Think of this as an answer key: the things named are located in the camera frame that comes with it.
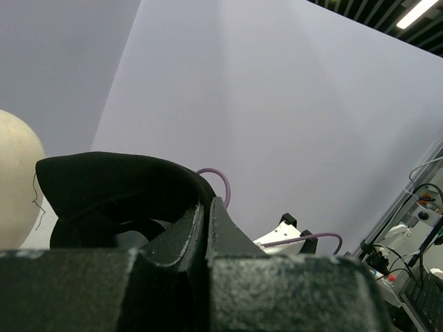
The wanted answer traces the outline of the background lab equipment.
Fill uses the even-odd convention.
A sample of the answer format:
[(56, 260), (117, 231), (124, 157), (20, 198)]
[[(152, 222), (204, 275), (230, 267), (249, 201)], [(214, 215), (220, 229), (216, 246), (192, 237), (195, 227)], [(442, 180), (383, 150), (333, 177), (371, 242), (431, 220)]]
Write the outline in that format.
[(442, 138), (352, 256), (369, 269), (394, 331), (442, 330)]

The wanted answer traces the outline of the ceiling light strip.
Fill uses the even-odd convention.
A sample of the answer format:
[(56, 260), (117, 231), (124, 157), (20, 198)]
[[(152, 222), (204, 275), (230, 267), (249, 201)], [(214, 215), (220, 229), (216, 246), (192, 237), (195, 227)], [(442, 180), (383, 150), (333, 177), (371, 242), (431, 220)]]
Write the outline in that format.
[(396, 27), (404, 30), (434, 7), (438, 0), (420, 0), (397, 22)]

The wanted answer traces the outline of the black baseball cap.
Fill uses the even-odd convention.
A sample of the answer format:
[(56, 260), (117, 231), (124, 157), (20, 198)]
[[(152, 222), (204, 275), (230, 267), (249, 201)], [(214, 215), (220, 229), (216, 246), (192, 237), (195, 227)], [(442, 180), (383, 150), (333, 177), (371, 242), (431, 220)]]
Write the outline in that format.
[(39, 160), (39, 186), (58, 220), (50, 248), (115, 248), (116, 236), (152, 241), (215, 193), (196, 172), (160, 158), (87, 152)]

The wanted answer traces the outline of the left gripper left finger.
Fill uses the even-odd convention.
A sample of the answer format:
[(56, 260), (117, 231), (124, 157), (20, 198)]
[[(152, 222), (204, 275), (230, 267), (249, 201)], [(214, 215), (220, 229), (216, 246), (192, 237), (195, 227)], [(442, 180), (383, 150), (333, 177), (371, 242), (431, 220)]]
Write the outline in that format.
[(197, 331), (204, 318), (204, 209), (146, 250), (4, 250), (2, 331)]

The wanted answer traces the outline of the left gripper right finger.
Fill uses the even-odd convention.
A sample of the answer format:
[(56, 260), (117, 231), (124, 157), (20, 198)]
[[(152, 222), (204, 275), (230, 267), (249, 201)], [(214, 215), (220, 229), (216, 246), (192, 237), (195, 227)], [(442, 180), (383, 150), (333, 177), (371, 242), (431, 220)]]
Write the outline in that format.
[(389, 331), (368, 269), (348, 256), (267, 255), (210, 207), (208, 331)]

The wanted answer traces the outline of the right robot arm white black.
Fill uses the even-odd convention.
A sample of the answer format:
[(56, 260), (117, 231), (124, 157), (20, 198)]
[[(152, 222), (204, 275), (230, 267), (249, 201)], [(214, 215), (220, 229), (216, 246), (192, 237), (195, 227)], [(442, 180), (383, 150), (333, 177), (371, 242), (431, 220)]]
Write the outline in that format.
[(312, 235), (309, 230), (300, 231), (298, 221), (290, 213), (285, 213), (276, 228), (253, 243), (268, 255), (315, 254), (318, 240), (305, 239), (309, 235)]

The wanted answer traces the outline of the cream mannequin head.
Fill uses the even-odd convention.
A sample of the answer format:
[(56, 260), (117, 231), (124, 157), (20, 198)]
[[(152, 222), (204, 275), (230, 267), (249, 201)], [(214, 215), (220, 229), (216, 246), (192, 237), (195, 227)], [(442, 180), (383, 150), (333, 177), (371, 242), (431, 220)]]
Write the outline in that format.
[(2, 249), (18, 249), (39, 216), (43, 194), (35, 165), (43, 158), (35, 132), (17, 116), (1, 111)]

